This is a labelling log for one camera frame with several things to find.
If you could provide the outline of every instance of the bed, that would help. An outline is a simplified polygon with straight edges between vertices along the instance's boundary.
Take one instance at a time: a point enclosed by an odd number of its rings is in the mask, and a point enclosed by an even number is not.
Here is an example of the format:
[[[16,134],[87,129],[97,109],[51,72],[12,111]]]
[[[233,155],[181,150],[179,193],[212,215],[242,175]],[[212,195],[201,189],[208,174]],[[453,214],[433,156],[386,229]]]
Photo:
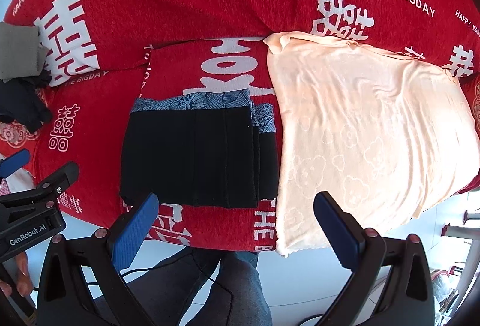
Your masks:
[[[5,21],[38,25],[43,44],[53,48],[47,62],[54,79],[42,94],[54,121],[38,135],[11,125],[0,135],[0,152],[28,148],[33,154],[28,169],[36,180],[68,160],[77,161],[81,177],[59,198],[62,209],[109,227],[128,209],[118,196],[123,134],[133,101],[152,73],[152,61],[175,59],[177,54],[176,62],[191,67],[181,75],[175,68],[164,72],[176,94],[183,94],[207,88],[206,83],[231,83],[229,74],[203,70],[209,59],[229,56],[226,62],[239,65],[239,58],[254,59],[256,66],[245,66],[232,86],[248,87],[256,92],[252,96],[276,105],[281,154],[282,122],[263,38],[292,30],[337,35],[442,66],[465,78],[480,70],[480,16],[478,0],[456,2],[13,0]],[[257,209],[248,210],[161,204],[149,236],[196,247],[272,250],[276,211],[275,201],[261,201]]]

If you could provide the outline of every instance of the finger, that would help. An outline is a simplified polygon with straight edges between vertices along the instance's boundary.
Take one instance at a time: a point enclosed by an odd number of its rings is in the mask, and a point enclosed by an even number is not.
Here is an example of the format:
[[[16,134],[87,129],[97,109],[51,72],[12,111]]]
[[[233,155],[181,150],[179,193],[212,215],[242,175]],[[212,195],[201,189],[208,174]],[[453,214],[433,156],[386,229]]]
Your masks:
[[[0,289],[7,298],[11,295],[11,287],[7,283],[0,281]]]
[[[17,291],[25,298],[33,291],[32,279],[29,276],[25,276],[22,273],[18,274]]]
[[[23,273],[24,276],[28,276],[28,257],[27,253],[23,252],[15,256],[15,261],[17,263],[20,272]]]

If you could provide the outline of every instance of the screw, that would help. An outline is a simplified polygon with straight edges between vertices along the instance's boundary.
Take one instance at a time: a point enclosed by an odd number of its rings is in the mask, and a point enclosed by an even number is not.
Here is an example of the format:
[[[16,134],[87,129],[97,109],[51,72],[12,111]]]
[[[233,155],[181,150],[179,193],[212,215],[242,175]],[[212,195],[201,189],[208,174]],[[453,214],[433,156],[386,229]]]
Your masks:
[[[62,234],[57,234],[52,237],[52,242],[53,243],[59,243],[63,239]]]
[[[105,238],[108,234],[108,231],[106,228],[99,228],[97,231],[95,231],[95,236],[97,238]]]
[[[378,232],[374,228],[366,228],[365,234],[370,238],[376,238],[378,236]]]
[[[420,243],[420,237],[417,234],[410,234],[409,240],[411,240],[413,243]]]

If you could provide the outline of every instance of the gray jeans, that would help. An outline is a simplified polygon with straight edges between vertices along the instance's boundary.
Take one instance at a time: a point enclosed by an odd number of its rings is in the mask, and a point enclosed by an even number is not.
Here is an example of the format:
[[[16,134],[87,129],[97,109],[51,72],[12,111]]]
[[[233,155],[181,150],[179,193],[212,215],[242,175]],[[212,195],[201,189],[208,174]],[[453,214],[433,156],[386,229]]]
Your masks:
[[[250,252],[187,247],[128,286],[156,324],[177,326],[219,261],[218,284],[187,326],[272,326],[256,270],[258,256]],[[103,296],[95,303],[105,320],[118,324]]]

